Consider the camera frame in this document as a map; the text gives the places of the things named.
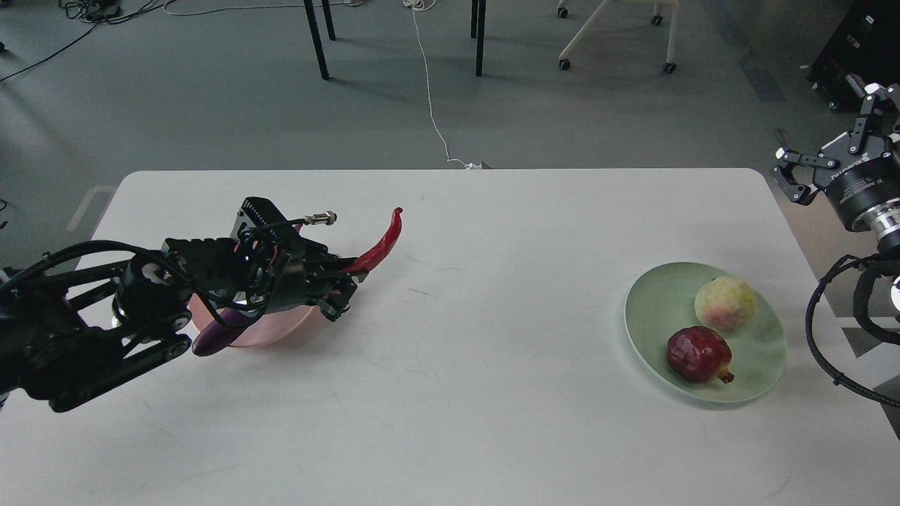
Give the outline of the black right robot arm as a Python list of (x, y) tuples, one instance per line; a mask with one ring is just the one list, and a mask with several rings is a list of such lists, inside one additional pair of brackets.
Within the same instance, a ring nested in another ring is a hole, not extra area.
[(885, 113), (897, 110), (897, 84), (867, 84), (857, 74), (845, 77), (852, 91), (861, 99), (861, 107), (853, 127), (827, 142), (817, 153), (804, 154), (790, 146), (783, 129), (775, 129), (779, 147), (776, 163), (769, 176), (794, 204), (810, 205), (817, 195), (825, 195), (845, 230), (852, 233), (871, 231), (877, 251), (868, 257), (845, 255), (838, 259), (814, 288), (804, 315), (806, 342), (817, 365), (837, 387), (877, 401), (882, 406), (898, 407), (898, 401), (875, 393), (849, 378), (830, 363), (817, 346), (813, 334), (813, 317), (826, 287), (841, 273), (859, 270), (853, 291), (852, 314), (859, 327), (880, 342), (896, 345), (898, 332), (884, 329), (869, 315), (869, 301), (875, 282), (888, 278), (892, 282), (891, 298), (898, 302), (899, 273), (899, 158), (898, 125), (887, 128)]

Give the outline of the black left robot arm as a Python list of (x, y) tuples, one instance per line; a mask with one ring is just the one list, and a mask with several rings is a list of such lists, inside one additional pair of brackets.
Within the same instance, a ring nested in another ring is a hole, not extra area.
[(225, 238), (91, 240), (3, 269), (2, 397), (22, 389), (64, 413), (188, 350), (218, 353), (264, 315), (309, 306), (337, 320), (383, 256), (340, 257), (300, 233), (334, 222), (248, 197)]

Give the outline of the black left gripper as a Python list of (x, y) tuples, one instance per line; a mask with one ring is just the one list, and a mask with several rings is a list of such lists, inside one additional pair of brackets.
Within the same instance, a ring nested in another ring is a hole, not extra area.
[(303, 237), (263, 197), (244, 199), (232, 239), (236, 253), (248, 264), (246, 294), (253, 302), (267, 302), (268, 313), (305, 305), (336, 321), (349, 309), (358, 287), (353, 278), (363, 280), (370, 273), (357, 257), (340, 257), (324, 244)]

